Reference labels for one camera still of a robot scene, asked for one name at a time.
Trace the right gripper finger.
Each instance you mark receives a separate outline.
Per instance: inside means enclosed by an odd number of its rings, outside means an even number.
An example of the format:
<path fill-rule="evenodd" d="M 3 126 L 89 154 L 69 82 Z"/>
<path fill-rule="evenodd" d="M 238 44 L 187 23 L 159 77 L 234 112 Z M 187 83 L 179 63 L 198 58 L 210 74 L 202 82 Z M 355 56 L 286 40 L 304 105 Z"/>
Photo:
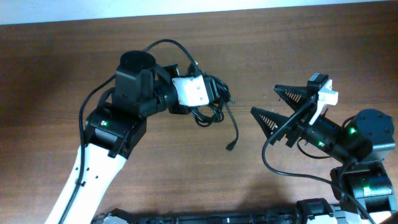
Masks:
<path fill-rule="evenodd" d="M 251 108 L 251 114 L 260 125 L 267 139 L 288 121 L 287 116 L 256 107 Z"/>
<path fill-rule="evenodd" d="M 297 111 L 310 98 L 305 86 L 276 85 L 274 91 L 294 111 Z"/>

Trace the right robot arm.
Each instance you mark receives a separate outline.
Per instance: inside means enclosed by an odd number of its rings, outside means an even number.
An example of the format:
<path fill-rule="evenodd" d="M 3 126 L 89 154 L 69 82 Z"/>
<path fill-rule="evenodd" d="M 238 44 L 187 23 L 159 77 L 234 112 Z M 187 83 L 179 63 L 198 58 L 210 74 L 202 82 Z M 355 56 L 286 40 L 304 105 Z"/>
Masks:
<path fill-rule="evenodd" d="M 313 179 L 331 185 L 346 220 L 376 223 L 397 211 L 397 202 L 383 160 L 395 147 L 392 117 L 365 109 L 339 125 L 325 117 L 326 106 L 335 105 L 338 93 L 328 85 L 276 85 L 275 92 L 293 109 L 291 116 L 253 107 L 251 114 L 266 136 L 264 165 L 285 176 Z M 273 168 L 266 159 L 269 145 L 286 138 L 288 147 L 311 144 L 342 165 L 331 170 L 330 180 Z"/>

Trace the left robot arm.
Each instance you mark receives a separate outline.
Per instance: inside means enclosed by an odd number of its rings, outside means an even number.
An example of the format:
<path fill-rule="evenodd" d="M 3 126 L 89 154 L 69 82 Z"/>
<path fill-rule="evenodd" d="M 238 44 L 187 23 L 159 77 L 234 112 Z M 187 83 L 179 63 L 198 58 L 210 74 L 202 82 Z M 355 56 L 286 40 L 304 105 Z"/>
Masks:
<path fill-rule="evenodd" d="M 187 114 L 209 105 L 219 94 L 215 78 L 190 67 L 181 76 L 177 65 L 161 67 L 144 51 L 122 54 L 97 107 L 86 119 L 83 144 L 72 172 L 47 223 L 90 223 L 107 188 L 146 133 L 147 118 L 169 110 Z"/>

